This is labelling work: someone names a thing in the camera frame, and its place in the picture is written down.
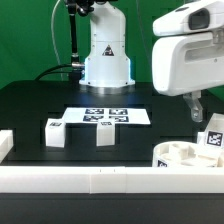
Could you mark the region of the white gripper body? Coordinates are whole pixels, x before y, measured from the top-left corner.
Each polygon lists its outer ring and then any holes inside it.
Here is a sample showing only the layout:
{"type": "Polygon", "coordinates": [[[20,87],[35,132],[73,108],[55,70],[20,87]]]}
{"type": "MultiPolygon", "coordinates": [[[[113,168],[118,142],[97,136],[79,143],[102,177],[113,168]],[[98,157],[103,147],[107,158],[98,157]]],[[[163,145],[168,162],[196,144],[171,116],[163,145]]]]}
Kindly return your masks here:
{"type": "Polygon", "coordinates": [[[224,40],[212,32],[160,38],[152,51],[152,79],[168,96],[224,85],[224,40]]]}

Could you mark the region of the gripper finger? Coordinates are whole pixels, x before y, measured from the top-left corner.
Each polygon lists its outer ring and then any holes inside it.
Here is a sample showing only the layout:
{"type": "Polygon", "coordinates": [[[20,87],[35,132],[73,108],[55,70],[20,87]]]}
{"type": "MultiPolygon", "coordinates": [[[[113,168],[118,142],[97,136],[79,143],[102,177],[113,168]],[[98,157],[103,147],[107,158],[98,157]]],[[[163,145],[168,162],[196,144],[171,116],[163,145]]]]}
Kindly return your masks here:
{"type": "Polygon", "coordinates": [[[191,118],[194,122],[203,121],[203,107],[199,101],[200,98],[201,98],[200,91],[194,91],[183,95],[183,99],[190,108],[191,118]]]}

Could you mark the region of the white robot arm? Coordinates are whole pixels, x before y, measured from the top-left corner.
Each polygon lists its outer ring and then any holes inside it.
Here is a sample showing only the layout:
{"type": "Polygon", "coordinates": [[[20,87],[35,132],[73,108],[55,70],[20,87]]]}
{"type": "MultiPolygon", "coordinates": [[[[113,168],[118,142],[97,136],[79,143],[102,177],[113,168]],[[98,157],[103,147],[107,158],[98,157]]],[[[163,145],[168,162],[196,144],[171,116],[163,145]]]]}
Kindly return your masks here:
{"type": "MultiPolygon", "coordinates": [[[[125,53],[124,14],[96,0],[90,16],[91,51],[80,84],[112,93],[135,84],[125,53]]],[[[153,22],[152,81],[158,93],[181,95],[195,122],[203,119],[201,91],[224,85],[224,0],[186,3],[153,22]]]]}

